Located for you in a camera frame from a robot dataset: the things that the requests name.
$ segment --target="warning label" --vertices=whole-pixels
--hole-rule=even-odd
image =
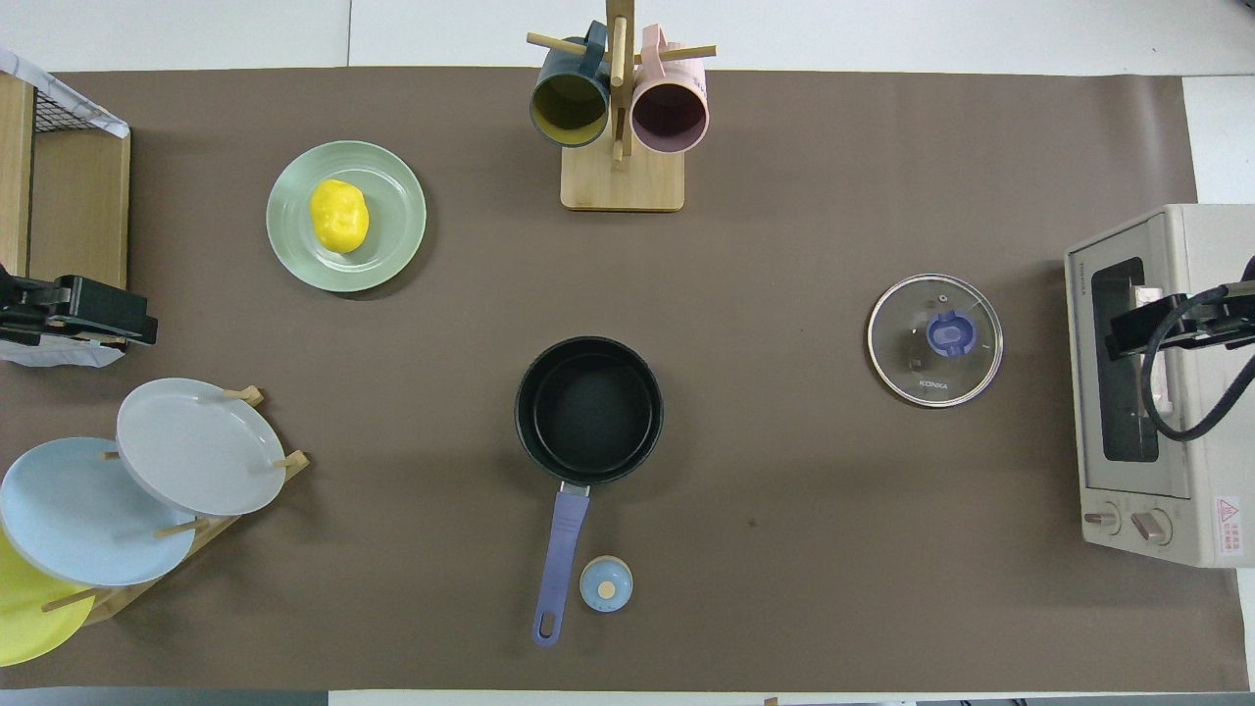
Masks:
[[[1236,495],[1216,498],[1216,538],[1221,557],[1241,557],[1242,517],[1241,502]]]

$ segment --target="black frying pan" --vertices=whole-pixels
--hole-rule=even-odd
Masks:
[[[532,624],[532,640],[551,647],[562,630],[589,487],[619,480],[649,456],[663,429],[663,395],[622,342],[571,337],[541,352],[523,375],[515,426],[527,455],[562,479]]]

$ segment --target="pink mug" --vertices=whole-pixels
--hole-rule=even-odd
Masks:
[[[705,137],[710,118],[705,66],[702,59],[663,61],[660,51],[683,45],[668,44],[661,26],[649,25],[644,35],[631,97],[633,134],[655,152],[686,152]]]

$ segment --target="black cable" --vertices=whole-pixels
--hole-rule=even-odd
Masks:
[[[1163,418],[1160,416],[1160,411],[1155,408],[1155,398],[1151,394],[1151,370],[1155,367],[1155,357],[1160,351],[1160,345],[1168,334],[1168,329],[1176,325],[1177,321],[1185,317],[1185,315],[1196,306],[1214,303],[1225,296],[1229,296],[1229,287],[1225,285],[1195,293],[1194,296],[1177,303],[1177,306],[1172,308],[1172,311],[1168,312],[1162,321],[1160,321],[1160,325],[1156,326],[1155,331],[1151,334],[1150,340],[1146,341],[1146,357],[1142,361],[1142,376],[1140,385],[1142,406],[1146,408],[1146,415],[1151,419],[1155,429],[1160,430],[1163,436],[1171,439],[1172,441],[1194,441],[1195,439],[1199,439],[1211,431],[1211,429],[1215,428],[1220,420],[1225,419],[1225,415],[1227,415],[1234,408],[1237,399],[1246,393],[1246,387],[1250,386],[1251,380],[1255,380],[1255,356],[1251,356],[1251,360],[1245,367],[1242,367],[1242,371],[1237,374],[1237,377],[1234,379],[1229,390],[1220,396],[1220,401],[1216,403],[1216,406],[1212,408],[1205,418],[1202,418],[1202,421],[1192,429],[1185,431],[1170,428],[1168,424],[1163,421]]]

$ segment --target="blue mug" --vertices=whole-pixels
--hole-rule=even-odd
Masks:
[[[550,49],[532,89],[532,124],[560,147],[582,147],[601,137],[610,122],[606,25],[594,21],[584,39],[567,41],[587,49],[584,56]]]

